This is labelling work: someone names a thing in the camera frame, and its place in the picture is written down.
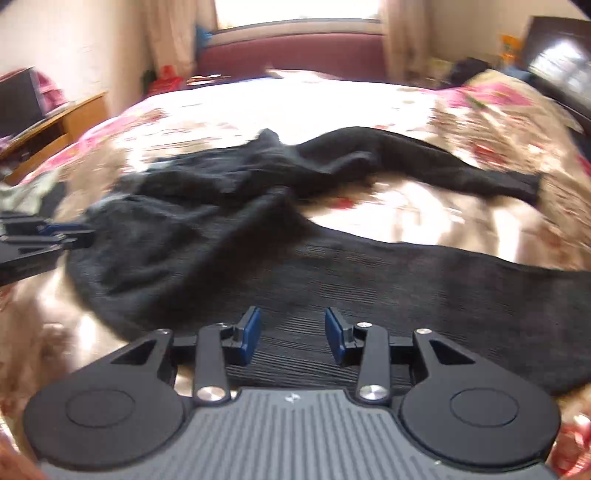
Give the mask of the floral bed cover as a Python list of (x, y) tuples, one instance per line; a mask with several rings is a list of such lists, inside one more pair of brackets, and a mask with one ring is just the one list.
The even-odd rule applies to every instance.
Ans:
[[(425, 142), (481, 170), (537, 175), (537, 202), (378, 172), (297, 201), (308, 221), (386, 244), (443, 246), (590, 276), (590, 178), (568, 121), (529, 86), (495, 74), (477, 89), (448, 92), (287, 73), (157, 95), (98, 124), (4, 189), (1, 209), (88, 225), (86, 211), (121, 177), (157, 161), (242, 146), (266, 130), (294, 146), (353, 127)], [(334, 357), (335, 366), (353, 375), (353, 387), (233, 384), (231, 372), (252, 367), (256, 350), (248, 365), (226, 367), (229, 402), (194, 409), (179, 434), (149, 457), (111, 470), (71, 470), (41, 460), (23, 426), (33, 396), (158, 330), (129, 340), (102, 321), (67, 273), (75, 250), (50, 271), (1, 285), (5, 479), (561, 479), (590, 473), (589, 409), (557, 404), (590, 379), (553, 394), (518, 375), (558, 406), (560, 427), (548, 458), (515, 470), (468, 470), (412, 444), (389, 408), (356, 402), (359, 369), (339, 366)], [(263, 339), (259, 310), (256, 349)]]

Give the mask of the wooden side table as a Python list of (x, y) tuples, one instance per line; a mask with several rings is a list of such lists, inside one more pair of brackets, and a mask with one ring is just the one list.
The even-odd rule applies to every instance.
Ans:
[(1, 181), (17, 185), (54, 154), (78, 141), (84, 133), (107, 120), (107, 94), (101, 92), (52, 112), (8, 141), (1, 150)]

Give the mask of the red bag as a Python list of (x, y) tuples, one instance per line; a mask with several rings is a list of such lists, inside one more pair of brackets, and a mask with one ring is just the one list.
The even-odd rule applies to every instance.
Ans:
[(160, 73), (147, 84), (146, 96), (154, 96), (174, 91), (180, 91), (185, 87), (185, 80), (176, 74), (175, 67), (164, 65)]

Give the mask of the beige curtain left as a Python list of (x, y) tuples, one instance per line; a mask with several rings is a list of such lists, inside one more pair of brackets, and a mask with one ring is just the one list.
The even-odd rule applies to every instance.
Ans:
[(197, 28), (217, 28), (214, 1), (141, 1), (144, 25), (153, 64), (157, 72), (172, 66), (177, 75), (189, 76), (195, 69)]

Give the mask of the beige curtain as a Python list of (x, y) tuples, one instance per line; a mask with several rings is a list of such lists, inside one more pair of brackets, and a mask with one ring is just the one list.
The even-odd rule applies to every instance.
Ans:
[(177, 75), (189, 76), (195, 69), (197, 28), (217, 28), (214, 1), (141, 1), (144, 25), (153, 64), (157, 72), (172, 66)]
[(388, 80), (415, 84), (424, 80), (431, 57), (430, 2), (387, 0), (380, 9)]

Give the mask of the maroon padded headboard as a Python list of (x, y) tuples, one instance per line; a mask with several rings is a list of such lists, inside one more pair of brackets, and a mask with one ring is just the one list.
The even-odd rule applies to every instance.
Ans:
[(194, 73), (233, 80), (262, 78), (267, 69), (304, 70), (353, 81), (388, 80), (383, 39), (378, 34), (281, 35), (208, 46)]

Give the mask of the dark wooden cabinet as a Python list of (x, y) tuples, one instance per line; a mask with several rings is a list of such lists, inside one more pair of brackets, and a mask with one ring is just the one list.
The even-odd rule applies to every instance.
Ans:
[(518, 65), (590, 135), (590, 21), (533, 16)]

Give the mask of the beige curtain right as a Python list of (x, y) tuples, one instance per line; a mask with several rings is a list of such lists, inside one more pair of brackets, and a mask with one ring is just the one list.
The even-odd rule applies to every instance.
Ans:
[(431, 57), (430, 2), (387, 0), (380, 9), (388, 80), (415, 84), (424, 80)]

